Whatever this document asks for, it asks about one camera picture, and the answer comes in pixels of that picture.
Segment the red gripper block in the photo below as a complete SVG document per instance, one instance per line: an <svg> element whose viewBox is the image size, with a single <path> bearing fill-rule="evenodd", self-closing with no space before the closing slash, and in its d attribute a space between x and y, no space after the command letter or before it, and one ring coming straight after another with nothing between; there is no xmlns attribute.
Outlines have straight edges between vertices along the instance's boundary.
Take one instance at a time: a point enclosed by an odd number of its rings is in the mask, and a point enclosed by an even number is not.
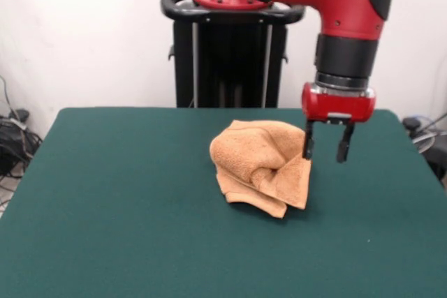
<svg viewBox="0 0 447 298"><path fill-rule="evenodd" d="M302 157L312 159L314 147L314 121L327 122L341 119L351 123L364 123L370 119L376 103L375 91L343 91L308 82L302 90L302 110L307 120ZM337 150L337 162L347 160L355 124L347 124Z"/></svg>

